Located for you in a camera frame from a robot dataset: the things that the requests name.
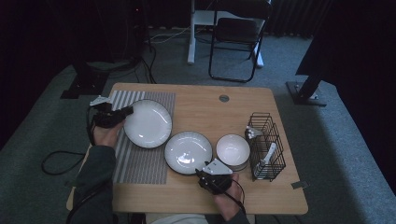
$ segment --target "wire basket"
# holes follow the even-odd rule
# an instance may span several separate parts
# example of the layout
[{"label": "wire basket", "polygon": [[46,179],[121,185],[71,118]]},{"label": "wire basket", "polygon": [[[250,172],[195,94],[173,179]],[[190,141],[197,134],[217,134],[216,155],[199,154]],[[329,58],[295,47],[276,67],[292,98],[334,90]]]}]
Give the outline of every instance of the wire basket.
[{"label": "wire basket", "polygon": [[[255,136],[250,135],[252,129],[257,131]],[[250,146],[249,160],[253,181],[257,179],[273,181],[286,167],[286,163],[279,132],[270,114],[253,113],[247,124],[245,137]]]}]

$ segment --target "white plate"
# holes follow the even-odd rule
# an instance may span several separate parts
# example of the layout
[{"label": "white plate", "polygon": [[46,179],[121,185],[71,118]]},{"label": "white plate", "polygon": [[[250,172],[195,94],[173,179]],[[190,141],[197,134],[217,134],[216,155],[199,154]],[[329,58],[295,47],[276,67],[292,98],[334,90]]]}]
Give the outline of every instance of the white plate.
[{"label": "white plate", "polygon": [[174,171],[192,175],[212,161],[212,146],[200,133],[178,133],[166,144],[165,160]]},{"label": "white plate", "polygon": [[166,108],[151,100],[139,100],[132,106],[134,113],[124,124],[128,138],[140,147],[162,145],[172,132],[172,118]]},{"label": "white plate", "polygon": [[216,152],[219,159],[227,165],[244,165],[250,155],[250,148],[247,140],[237,134],[227,134],[220,138],[216,145]]}]

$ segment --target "black chair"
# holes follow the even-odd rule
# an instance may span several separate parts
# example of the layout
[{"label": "black chair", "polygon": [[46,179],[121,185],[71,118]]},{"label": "black chair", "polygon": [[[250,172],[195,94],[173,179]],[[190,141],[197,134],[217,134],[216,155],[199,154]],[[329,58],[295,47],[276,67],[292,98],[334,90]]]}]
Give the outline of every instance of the black chair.
[{"label": "black chair", "polygon": [[[217,80],[249,82],[253,79],[256,70],[264,27],[267,23],[271,11],[271,0],[214,0],[214,20],[212,42],[210,48],[209,75]],[[229,12],[237,18],[220,17],[221,12]],[[218,42],[246,45],[246,49],[221,48],[216,45]],[[248,60],[254,55],[253,69],[250,78],[235,79],[228,77],[215,77],[212,75],[212,61],[214,49],[233,49],[249,51]]]}]

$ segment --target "striped placemat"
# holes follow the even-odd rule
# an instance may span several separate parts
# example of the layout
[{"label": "striped placemat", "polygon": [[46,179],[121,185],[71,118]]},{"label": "striped placemat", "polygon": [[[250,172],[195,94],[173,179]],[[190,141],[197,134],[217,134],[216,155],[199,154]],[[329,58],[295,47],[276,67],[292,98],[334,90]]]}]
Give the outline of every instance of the striped placemat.
[{"label": "striped placemat", "polygon": [[[162,104],[173,118],[175,97],[173,92],[114,91],[110,102],[116,110],[138,100],[153,100]],[[129,140],[123,129],[120,130],[114,183],[166,184],[164,149],[165,144],[155,148],[139,147]]]}]

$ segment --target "stand base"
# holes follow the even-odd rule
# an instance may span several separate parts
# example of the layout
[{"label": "stand base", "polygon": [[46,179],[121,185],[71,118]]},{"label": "stand base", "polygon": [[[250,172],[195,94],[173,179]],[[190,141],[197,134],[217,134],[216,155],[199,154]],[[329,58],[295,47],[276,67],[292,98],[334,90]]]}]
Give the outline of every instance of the stand base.
[{"label": "stand base", "polygon": [[299,97],[300,88],[304,85],[303,82],[286,82],[286,86],[288,86],[289,93],[293,99],[293,102],[296,105],[318,105],[318,106],[326,106],[326,102],[321,99],[321,94],[319,89],[315,91],[315,93],[308,99],[301,99]]},{"label": "stand base", "polygon": [[61,95],[61,99],[78,99],[80,95],[100,95],[102,94],[103,88],[106,85],[109,73],[93,72],[94,80],[92,85],[89,87],[80,86],[78,84],[78,75],[72,82],[69,90],[64,91]]}]

